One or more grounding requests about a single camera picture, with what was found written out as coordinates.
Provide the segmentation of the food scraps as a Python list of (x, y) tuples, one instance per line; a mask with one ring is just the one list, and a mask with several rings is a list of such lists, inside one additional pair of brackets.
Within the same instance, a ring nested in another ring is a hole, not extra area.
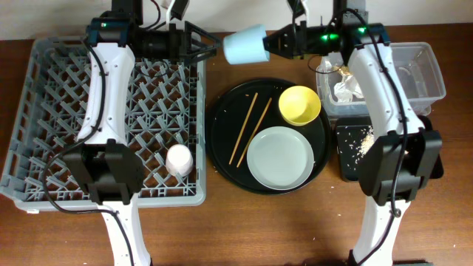
[(372, 126), (362, 126), (349, 131), (347, 140), (344, 143), (348, 145), (348, 149), (352, 153), (349, 158), (353, 161), (353, 166), (361, 162), (374, 142)]

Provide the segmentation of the yellow bowl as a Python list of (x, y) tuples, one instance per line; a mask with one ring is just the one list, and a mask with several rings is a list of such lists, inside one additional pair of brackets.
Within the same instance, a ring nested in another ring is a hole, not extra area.
[(278, 99), (282, 118), (293, 126), (305, 126), (321, 113), (321, 100), (314, 90), (306, 86), (291, 86)]

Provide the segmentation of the gold snack wrapper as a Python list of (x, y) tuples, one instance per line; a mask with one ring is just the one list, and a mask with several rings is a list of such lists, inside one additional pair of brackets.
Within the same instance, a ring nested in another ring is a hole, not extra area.
[(338, 68), (338, 73), (340, 75), (352, 75), (347, 66), (341, 66), (340, 68)]

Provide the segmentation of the white napkin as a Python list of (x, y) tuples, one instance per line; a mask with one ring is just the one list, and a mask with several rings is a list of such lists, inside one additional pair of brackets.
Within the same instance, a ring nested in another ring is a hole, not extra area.
[(339, 103), (364, 99), (361, 87), (353, 75), (346, 75), (334, 86), (334, 95)]

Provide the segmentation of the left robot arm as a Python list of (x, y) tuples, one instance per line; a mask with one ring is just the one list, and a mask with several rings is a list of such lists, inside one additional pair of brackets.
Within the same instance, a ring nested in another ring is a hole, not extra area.
[(126, 96), (135, 60), (192, 64), (215, 56), (222, 45), (188, 21), (181, 30), (171, 22), (166, 26), (144, 27), (141, 1), (114, 1), (86, 29), (92, 69), (86, 114), (77, 142), (61, 157), (95, 204), (91, 213), (105, 220), (115, 265), (152, 264), (137, 208), (144, 167), (126, 144)]

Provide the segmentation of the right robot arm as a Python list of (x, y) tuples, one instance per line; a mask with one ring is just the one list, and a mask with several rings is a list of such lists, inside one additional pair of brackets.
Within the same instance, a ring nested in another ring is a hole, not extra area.
[(362, 11), (335, 1), (326, 25), (291, 22), (263, 38), (266, 51), (288, 59), (341, 54), (367, 105), (374, 143), (358, 167), (366, 195), (361, 234), (349, 265), (392, 265), (392, 250), (404, 213), (426, 187), (438, 162), (440, 133), (424, 127), (405, 95), (383, 24), (369, 24)]

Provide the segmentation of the light blue cup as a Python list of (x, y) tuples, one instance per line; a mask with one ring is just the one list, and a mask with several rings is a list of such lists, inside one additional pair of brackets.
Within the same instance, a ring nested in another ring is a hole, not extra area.
[(265, 26), (256, 24), (224, 37), (223, 51), (226, 61), (231, 65), (269, 62), (270, 53), (263, 43), (266, 36)]

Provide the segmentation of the pink cup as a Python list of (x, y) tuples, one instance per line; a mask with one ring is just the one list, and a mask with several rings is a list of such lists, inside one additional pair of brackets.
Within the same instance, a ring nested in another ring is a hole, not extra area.
[(187, 176), (193, 169), (194, 159), (187, 146), (175, 144), (166, 154), (166, 169), (171, 176)]

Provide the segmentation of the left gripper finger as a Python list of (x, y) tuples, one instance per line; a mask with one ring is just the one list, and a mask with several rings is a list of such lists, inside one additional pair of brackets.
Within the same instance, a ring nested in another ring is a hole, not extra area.
[(205, 61), (217, 55), (220, 44), (199, 47), (198, 49), (188, 50), (184, 55), (183, 62), (185, 65), (196, 64)]
[(192, 24), (190, 21), (185, 21), (185, 33), (189, 44), (192, 47), (220, 47), (221, 39), (215, 35), (210, 34), (204, 29)]

